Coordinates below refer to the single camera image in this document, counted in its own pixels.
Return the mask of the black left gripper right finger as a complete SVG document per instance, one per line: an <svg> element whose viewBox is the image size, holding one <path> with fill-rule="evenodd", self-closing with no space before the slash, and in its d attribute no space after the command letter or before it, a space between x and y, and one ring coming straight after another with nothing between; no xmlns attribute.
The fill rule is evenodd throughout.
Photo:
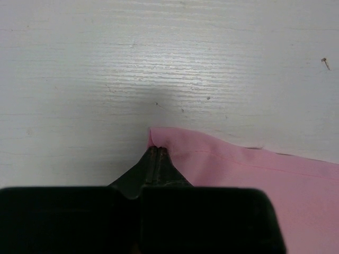
<svg viewBox="0 0 339 254"><path fill-rule="evenodd" d="M166 149L140 194L142 253L286 253L274 207L253 188L193 187L182 180L160 185L175 168Z"/></svg>

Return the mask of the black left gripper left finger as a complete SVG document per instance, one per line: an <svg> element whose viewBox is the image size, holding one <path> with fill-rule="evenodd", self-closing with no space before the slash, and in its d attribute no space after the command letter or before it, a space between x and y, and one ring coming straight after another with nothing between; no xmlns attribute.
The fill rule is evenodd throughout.
<svg viewBox="0 0 339 254"><path fill-rule="evenodd" d="M141 190L159 149L108 186L1 189L1 253L127 253L140 234Z"/></svg>

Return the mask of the pink t shirt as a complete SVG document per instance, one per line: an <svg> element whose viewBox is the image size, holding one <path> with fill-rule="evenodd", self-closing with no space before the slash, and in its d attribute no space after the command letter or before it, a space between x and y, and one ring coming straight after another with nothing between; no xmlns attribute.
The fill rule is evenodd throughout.
<svg viewBox="0 0 339 254"><path fill-rule="evenodd" d="M288 253L338 253L338 164L236 146L201 132L150 128L194 186L251 187L271 200Z"/></svg>

